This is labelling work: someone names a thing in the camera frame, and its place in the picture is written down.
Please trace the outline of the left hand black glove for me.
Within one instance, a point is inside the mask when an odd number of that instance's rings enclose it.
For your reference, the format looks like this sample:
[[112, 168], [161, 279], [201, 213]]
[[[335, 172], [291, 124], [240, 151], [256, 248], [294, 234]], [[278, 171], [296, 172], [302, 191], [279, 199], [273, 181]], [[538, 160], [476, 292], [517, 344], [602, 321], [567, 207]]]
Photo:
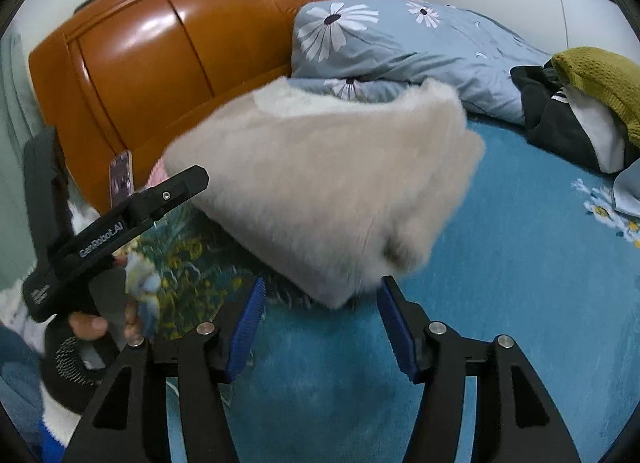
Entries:
[[40, 377], [49, 396], [73, 413], [85, 411], [111, 365], [96, 351], [109, 328], [107, 319], [81, 311], [59, 313], [46, 327]]

